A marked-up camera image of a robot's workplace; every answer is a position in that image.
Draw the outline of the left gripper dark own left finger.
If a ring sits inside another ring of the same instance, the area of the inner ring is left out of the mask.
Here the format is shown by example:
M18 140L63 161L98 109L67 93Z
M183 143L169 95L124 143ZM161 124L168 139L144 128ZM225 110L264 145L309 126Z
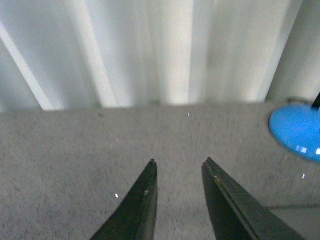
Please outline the left gripper dark own left finger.
M152 240L157 217L157 163L151 159L92 240Z

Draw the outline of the left gripper dark own right finger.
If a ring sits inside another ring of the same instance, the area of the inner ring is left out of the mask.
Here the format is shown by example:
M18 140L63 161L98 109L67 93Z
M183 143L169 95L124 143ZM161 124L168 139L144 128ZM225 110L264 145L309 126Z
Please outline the left gripper dark own right finger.
M209 218L217 240L301 240L210 157L201 167Z

